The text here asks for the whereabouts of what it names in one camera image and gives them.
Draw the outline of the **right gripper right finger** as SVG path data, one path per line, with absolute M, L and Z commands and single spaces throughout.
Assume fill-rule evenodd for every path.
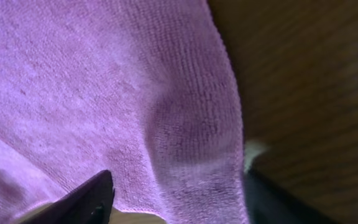
M 244 187 L 251 224 L 338 224 L 254 169 L 244 174 Z

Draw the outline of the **purple microfiber cloth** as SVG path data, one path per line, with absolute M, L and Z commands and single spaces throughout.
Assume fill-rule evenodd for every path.
M 0 223 L 101 170 L 122 212 L 247 223 L 243 162 L 206 1 L 0 1 Z

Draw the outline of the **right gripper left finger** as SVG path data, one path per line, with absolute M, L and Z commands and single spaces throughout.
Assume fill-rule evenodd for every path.
M 102 170 L 22 224 L 108 224 L 113 200 L 111 172 Z

